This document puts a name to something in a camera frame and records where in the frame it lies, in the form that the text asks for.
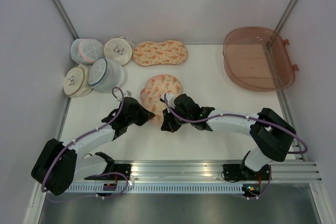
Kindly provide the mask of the floral mesh laundry bag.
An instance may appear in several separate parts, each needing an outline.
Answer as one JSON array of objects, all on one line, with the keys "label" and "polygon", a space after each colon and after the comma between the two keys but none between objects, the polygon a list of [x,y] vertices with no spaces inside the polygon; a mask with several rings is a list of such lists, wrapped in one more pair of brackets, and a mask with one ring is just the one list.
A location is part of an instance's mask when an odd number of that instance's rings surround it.
[{"label": "floral mesh laundry bag", "polygon": [[151,77],[140,92],[142,106],[155,114],[155,117],[151,119],[151,122],[155,124],[163,123],[162,111],[166,109],[166,105],[160,101],[160,98],[165,93],[172,93],[176,96],[182,94],[182,83],[170,74],[161,74]]}]

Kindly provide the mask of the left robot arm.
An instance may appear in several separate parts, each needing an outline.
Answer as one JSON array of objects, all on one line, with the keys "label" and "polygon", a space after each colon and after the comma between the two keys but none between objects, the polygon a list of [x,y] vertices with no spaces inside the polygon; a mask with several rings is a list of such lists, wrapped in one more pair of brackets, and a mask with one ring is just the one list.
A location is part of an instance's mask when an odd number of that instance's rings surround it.
[{"label": "left robot arm", "polygon": [[131,125],[142,126],[155,117],[135,98],[124,98],[119,107],[102,119],[101,123],[83,135],[61,142],[48,140],[32,169],[31,176],[41,184],[42,192],[55,196],[64,193],[72,182],[86,177],[100,176],[108,180],[114,176],[113,160],[102,153],[85,158],[89,152],[112,142]]}]

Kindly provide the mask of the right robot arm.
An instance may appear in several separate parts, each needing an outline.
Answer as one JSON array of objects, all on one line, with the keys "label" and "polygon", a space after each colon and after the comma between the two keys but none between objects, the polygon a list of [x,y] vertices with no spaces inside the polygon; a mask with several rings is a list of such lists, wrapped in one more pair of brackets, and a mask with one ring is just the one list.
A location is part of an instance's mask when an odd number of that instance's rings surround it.
[{"label": "right robot arm", "polygon": [[295,129],[269,108],[258,113],[235,114],[214,107],[199,106],[186,94],[165,93],[161,131],[176,132],[183,124],[199,131],[229,131],[251,137],[256,147],[248,151],[240,164],[224,165],[228,182],[268,179],[269,164],[283,162],[290,152]]}]

